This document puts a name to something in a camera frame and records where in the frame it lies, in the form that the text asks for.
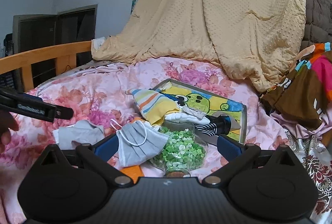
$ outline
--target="carbon fiber surface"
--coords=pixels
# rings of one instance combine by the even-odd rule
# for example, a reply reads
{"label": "carbon fiber surface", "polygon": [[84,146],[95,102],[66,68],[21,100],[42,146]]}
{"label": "carbon fiber surface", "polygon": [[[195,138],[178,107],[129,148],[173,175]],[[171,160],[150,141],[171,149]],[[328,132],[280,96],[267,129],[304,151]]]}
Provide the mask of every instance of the carbon fiber surface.
{"label": "carbon fiber surface", "polygon": [[[26,224],[37,224],[27,221]],[[117,189],[97,214],[77,224],[250,224],[254,220],[233,208],[223,192],[206,188],[197,178],[140,178],[131,188]],[[308,219],[293,224],[311,224]]]}

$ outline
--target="yellow blanket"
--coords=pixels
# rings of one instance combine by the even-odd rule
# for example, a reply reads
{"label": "yellow blanket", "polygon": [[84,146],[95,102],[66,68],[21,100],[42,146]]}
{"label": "yellow blanket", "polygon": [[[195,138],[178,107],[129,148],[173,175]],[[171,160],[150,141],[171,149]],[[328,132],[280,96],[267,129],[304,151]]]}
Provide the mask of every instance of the yellow blanket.
{"label": "yellow blanket", "polygon": [[138,0],[122,33],[91,52],[124,63],[206,60],[264,91],[289,69],[304,24],[305,0]]}

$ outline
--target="wooden headboard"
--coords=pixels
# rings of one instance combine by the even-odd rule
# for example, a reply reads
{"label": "wooden headboard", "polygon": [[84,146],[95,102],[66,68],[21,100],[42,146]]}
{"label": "wooden headboard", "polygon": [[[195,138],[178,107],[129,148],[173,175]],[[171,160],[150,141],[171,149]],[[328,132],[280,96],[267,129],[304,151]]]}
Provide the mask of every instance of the wooden headboard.
{"label": "wooden headboard", "polygon": [[0,74],[18,68],[22,70],[24,91],[34,88],[31,64],[55,58],[55,72],[60,75],[66,72],[67,66],[76,67],[76,54],[91,50],[91,41],[55,45],[17,53],[0,59]]}

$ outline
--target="pink floral bedsheet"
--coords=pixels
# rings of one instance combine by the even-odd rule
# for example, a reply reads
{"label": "pink floral bedsheet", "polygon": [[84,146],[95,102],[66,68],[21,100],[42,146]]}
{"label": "pink floral bedsheet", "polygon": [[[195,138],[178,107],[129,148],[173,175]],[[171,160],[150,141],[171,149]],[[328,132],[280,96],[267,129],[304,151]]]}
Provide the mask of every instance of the pink floral bedsheet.
{"label": "pink floral bedsheet", "polygon": [[[139,62],[135,66],[122,63],[92,66],[70,76],[52,80],[30,91],[44,101],[71,107],[71,120],[56,119],[54,123],[16,115],[20,129],[12,132],[12,141],[0,155],[0,223],[17,224],[25,220],[17,201],[17,189],[34,160],[43,149],[54,143],[52,130],[87,119],[105,128],[105,135],[114,133],[110,119],[124,125],[139,116],[131,88],[149,89],[161,81],[173,78],[198,86],[247,105],[247,143],[262,149],[275,149],[287,144],[288,139],[278,124],[259,106],[258,96],[249,82],[229,80],[225,73],[210,63],[162,57]],[[114,156],[109,163],[119,167]],[[192,171],[200,179],[227,163],[216,147],[209,145],[204,167]],[[142,165],[145,176],[161,176],[158,169]]]}

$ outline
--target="gray face mask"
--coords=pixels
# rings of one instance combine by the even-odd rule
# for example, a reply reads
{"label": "gray face mask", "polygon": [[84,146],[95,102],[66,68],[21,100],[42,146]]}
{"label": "gray face mask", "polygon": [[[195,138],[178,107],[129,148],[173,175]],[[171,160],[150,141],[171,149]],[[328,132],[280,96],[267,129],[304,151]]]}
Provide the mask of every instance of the gray face mask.
{"label": "gray face mask", "polygon": [[169,136],[137,120],[128,123],[117,131],[119,139],[119,160],[122,167],[140,165],[158,155],[164,148]]}

